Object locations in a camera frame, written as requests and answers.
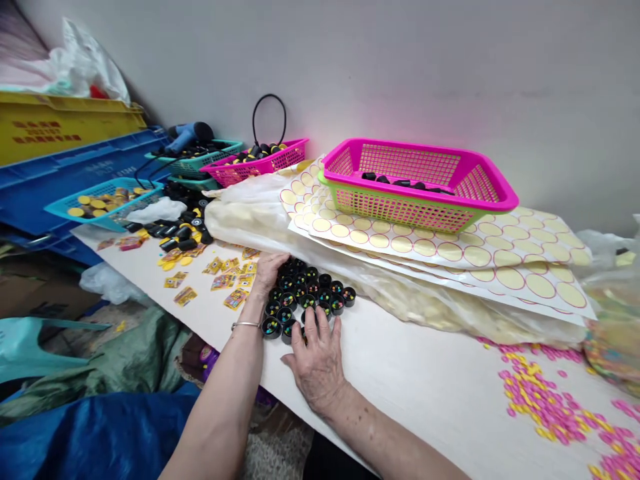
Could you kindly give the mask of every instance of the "gray wall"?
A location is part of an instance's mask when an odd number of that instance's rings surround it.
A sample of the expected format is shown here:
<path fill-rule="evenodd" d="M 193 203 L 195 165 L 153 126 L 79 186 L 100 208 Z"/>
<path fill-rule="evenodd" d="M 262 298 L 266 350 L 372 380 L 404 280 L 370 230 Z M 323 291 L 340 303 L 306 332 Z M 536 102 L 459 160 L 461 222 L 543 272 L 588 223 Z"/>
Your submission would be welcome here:
<path fill-rule="evenodd" d="M 63 15 L 86 26 L 164 125 L 200 119 L 249 141 L 253 104 L 272 91 L 312 155 L 354 136 L 478 150 L 522 205 L 635 232 L 637 0 L 18 4 L 50 46 Z M 279 135 L 272 107 L 266 140 Z"/>

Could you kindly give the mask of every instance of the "hair dryer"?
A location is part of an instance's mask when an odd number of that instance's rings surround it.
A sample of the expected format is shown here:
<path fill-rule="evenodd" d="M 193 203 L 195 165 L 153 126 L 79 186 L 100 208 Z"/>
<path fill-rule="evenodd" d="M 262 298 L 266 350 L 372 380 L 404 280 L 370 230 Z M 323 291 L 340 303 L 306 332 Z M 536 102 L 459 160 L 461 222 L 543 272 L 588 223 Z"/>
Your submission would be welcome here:
<path fill-rule="evenodd" d="M 213 140 L 213 130 L 204 122 L 184 123 L 176 125 L 167 130 L 171 138 L 175 140 L 165 147 L 165 151 L 171 150 L 174 153 L 182 151 L 186 145 L 194 140 Z"/>

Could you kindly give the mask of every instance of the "green cloth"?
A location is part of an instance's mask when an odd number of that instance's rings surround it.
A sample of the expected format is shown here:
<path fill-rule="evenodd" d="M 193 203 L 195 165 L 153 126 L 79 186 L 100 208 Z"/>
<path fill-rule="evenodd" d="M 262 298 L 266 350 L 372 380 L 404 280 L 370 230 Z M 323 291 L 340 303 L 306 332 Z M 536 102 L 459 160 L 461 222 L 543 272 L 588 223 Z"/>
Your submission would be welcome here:
<path fill-rule="evenodd" d="M 49 375 L 15 400 L 0 404 L 0 427 L 92 395 L 176 391 L 184 382 L 173 359 L 189 330 L 159 307 L 142 323 L 102 345 L 89 364 Z"/>

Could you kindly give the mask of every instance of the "silver bracelet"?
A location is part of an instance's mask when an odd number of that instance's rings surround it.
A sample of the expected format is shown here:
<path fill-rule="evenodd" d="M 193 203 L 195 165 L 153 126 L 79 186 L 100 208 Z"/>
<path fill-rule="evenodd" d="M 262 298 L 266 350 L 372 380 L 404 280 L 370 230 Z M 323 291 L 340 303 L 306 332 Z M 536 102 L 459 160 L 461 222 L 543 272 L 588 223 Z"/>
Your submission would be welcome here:
<path fill-rule="evenodd" d="M 233 331 L 234 328 L 236 328 L 237 325 L 250 325 L 252 327 L 258 327 L 260 328 L 260 324 L 259 323 L 251 323 L 251 322 L 235 322 L 232 326 L 231 326 L 231 331 Z"/>

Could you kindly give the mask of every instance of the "teal plastic basket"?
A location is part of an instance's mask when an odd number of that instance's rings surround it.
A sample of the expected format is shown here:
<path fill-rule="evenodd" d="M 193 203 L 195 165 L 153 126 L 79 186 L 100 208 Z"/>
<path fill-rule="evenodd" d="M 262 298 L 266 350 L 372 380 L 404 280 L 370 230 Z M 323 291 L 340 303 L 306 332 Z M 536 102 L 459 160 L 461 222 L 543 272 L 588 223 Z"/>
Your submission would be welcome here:
<path fill-rule="evenodd" d="M 122 225 L 126 225 L 129 223 L 127 221 L 128 214 L 130 214 L 132 211 L 146 208 L 147 205 L 157 202 L 158 200 L 160 200 L 160 197 L 162 197 L 163 184 L 160 182 L 152 183 L 155 187 L 154 190 L 145 193 L 144 195 L 140 195 L 135 200 L 132 200 L 124 204 L 122 207 L 117 208 L 109 212 L 107 215 L 103 215 L 99 218 L 84 219 L 72 217 L 67 214 L 67 211 L 70 208 L 80 207 L 80 203 L 78 203 L 78 197 L 80 195 L 88 195 L 90 197 L 99 197 L 100 195 L 113 195 L 117 187 L 124 187 L 127 190 L 132 191 L 134 188 L 140 186 L 138 182 L 136 182 L 135 179 L 127 177 L 112 179 L 50 203 L 45 207 L 45 210 L 49 213 L 57 215 L 60 218 L 64 218 L 65 220 L 72 220 L 78 223 L 90 223 L 107 230 L 124 232 L 126 230 L 122 227 Z"/>
<path fill-rule="evenodd" d="M 237 155 L 242 151 L 242 142 L 221 139 L 216 139 L 216 141 L 224 142 L 229 145 L 228 147 L 222 149 L 223 151 L 227 152 L 226 154 L 222 152 L 214 152 L 192 159 L 178 160 L 172 165 L 169 165 L 167 168 L 174 177 L 178 175 L 184 175 L 193 179 L 204 179 L 207 174 L 200 172 L 200 169 L 202 167 L 215 161 L 227 158 L 231 155 Z M 155 155 L 153 155 L 152 153 L 148 153 L 145 155 L 145 158 L 152 159 L 155 158 Z M 155 160 L 161 163 L 169 163 L 174 161 L 175 159 L 168 157 L 158 157 Z"/>
<path fill-rule="evenodd" d="M 183 179 L 179 177 L 169 177 L 167 180 L 178 182 L 190 190 L 220 190 L 220 184 L 212 178 L 204 180 Z"/>

